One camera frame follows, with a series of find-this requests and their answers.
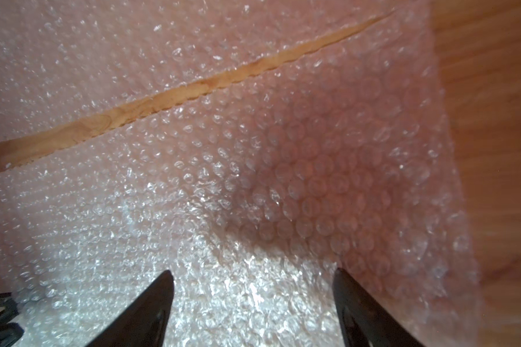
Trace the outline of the bubble orange glass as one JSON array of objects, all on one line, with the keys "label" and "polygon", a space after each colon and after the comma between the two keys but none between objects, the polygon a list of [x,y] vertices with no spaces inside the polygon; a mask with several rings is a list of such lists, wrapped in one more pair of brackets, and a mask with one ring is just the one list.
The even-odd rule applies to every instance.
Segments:
[{"label": "bubble orange glass", "polygon": [[86,345],[164,270],[167,346],[341,346],[338,267],[424,344],[476,344],[478,267],[423,1],[0,173],[21,346]]}]

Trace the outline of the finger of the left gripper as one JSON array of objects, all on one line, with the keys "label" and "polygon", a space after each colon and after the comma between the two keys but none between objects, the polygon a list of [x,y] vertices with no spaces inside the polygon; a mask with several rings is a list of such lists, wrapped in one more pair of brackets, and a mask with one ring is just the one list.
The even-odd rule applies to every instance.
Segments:
[{"label": "finger of the left gripper", "polygon": [[12,321],[19,315],[19,311],[11,292],[0,293],[0,309],[0,347],[14,346],[25,331]]}]

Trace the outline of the clear bubble wrap sheet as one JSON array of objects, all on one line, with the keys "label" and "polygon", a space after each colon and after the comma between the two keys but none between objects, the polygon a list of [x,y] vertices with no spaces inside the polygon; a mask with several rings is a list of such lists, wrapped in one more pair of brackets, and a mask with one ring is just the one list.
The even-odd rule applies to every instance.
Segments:
[{"label": "clear bubble wrap sheet", "polygon": [[402,1],[0,1],[0,142],[50,130]]}]

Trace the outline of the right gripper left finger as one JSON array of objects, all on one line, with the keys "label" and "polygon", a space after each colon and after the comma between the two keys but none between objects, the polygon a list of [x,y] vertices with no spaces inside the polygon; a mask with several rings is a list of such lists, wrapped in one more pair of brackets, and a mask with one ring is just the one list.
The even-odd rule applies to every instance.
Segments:
[{"label": "right gripper left finger", "polygon": [[165,270],[88,345],[162,346],[174,296],[174,277]]}]

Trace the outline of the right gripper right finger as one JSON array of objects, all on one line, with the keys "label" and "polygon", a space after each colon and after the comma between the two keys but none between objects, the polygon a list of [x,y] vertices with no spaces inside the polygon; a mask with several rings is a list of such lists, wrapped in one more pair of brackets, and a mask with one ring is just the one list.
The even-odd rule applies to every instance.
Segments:
[{"label": "right gripper right finger", "polygon": [[345,269],[336,269],[332,290],[344,345],[422,347]]}]

